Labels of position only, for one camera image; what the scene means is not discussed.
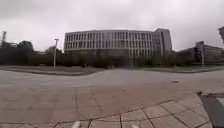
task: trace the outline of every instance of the sky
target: sky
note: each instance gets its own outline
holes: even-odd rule
[[[223,47],[224,0],[0,0],[0,32],[7,41],[32,41],[44,51],[66,32],[102,29],[171,31],[178,51],[198,41]]]

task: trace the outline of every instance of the ground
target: ground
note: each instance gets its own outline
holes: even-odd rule
[[[195,92],[223,92],[223,74],[117,69],[55,76],[0,70],[0,127],[63,128],[81,121],[81,128],[209,128],[204,101],[211,98]]]

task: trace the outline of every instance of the curb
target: curb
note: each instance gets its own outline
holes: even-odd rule
[[[1,69],[4,71],[13,71],[13,72],[23,72],[23,73],[32,73],[32,74],[41,74],[41,75],[56,75],[56,76],[83,76],[90,75],[96,72],[82,72],[82,73],[54,73],[54,72],[44,72],[44,71],[27,71],[27,70],[18,70],[18,69]]]

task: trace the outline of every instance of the building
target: building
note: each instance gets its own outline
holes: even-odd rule
[[[219,34],[221,35],[221,38],[222,38],[223,43],[224,43],[224,26],[219,29]]]
[[[205,45],[203,41],[196,43],[193,48],[177,52],[177,55],[189,63],[201,62],[202,56],[205,63],[216,62],[224,58],[223,48]]]
[[[87,54],[110,54],[113,56],[152,57],[154,53],[165,56],[172,51],[170,31],[157,29],[151,31],[136,30],[93,30],[69,32],[65,34],[65,52]]]

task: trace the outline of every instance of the lamp post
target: lamp post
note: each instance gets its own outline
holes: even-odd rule
[[[54,47],[54,67],[56,67],[56,54],[57,54],[57,45],[58,45],[58,40],[59,39],[55,39],[55,47]]]

